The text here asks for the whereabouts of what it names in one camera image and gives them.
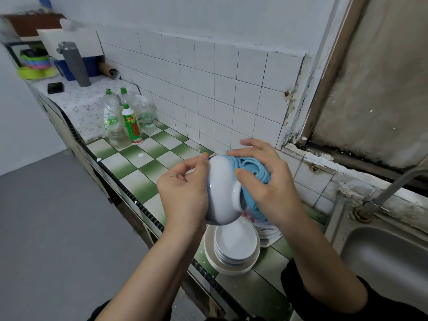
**blue towel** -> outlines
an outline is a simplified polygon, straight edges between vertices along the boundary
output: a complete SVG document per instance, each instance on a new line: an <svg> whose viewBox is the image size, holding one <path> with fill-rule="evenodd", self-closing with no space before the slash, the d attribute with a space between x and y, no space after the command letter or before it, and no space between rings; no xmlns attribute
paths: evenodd
<svg viewBox="0 0 428 321"><path fill-rule="evenodd" d="M270 173L265 168L263 164L260 163L259 160L254 159L253 157L236 157L236 156L228 156L225 155L229 159L229 162L232 166L232 169L245 169L252 172L262 183L266 184L270 181ZM266 217L257 207L254 199L249 194L248 190L245 187L242 187L243 197L247 202L247 206L254 212L256 218L260 221L267 221Z"/></svg>

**stack of plates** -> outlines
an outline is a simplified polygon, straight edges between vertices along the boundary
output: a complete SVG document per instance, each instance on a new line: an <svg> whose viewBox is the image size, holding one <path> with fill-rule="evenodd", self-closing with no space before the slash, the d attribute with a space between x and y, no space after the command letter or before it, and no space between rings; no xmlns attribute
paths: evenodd
<svg viewBox="0 0 428 321"><path fill-rule="evenodd" d="M260 221L247 213L243 213L242 217L255 228L260 237L262 247L268 247L282 237L281 231L270 222Z"/></svg>
<svg viewBox="0 0 428 321"><path fill-rule="evenodd" d="M204 246L210 264L231 276L249 271L260 254L258 234L242 217L225 226L208 226Z"/></svg>

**person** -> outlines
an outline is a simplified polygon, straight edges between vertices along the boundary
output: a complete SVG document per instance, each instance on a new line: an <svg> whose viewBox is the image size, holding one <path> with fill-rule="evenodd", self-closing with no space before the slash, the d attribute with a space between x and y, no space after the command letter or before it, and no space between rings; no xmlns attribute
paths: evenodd
<svg viewBox="0 0 428 321"><path fill-rule="evenodd" d="M257 139L241 140L241 144L249 147L227 154L254 157L271 173L269 183L263 184L252 173L235 170L238 181L290 245L294 259L283 270L281 281L303 320L428 320L420 310L380 296L349 270L303 210L290 169L272 146ZM193 168L194 172L186 174ZM159 178L165 230L119 293L89 320L169 319L181 280L206 229L208 171L208 154L204 153L180 162Z"/></svg>

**black phone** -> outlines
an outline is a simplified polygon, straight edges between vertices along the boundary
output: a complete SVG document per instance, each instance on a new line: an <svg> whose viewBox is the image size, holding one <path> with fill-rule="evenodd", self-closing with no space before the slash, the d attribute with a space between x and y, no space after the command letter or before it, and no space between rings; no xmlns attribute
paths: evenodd
<svg viewBox="0 0 428 321"><path fill-rule="evenodd" d="M62 82L49 83L47 85L47 94L64 92L64 84Z"/></svg>

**sink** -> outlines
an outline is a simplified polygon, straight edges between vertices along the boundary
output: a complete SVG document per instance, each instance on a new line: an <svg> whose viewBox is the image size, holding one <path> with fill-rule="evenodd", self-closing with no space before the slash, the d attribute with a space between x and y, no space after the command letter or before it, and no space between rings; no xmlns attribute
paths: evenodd
<svg viewBox="0 0 428 321"><path fill-rule="evenodd" d="M341 196L325 233L333 248L379 294L428 314L427 235L382 214L363 224L351 211Z"/></svg>

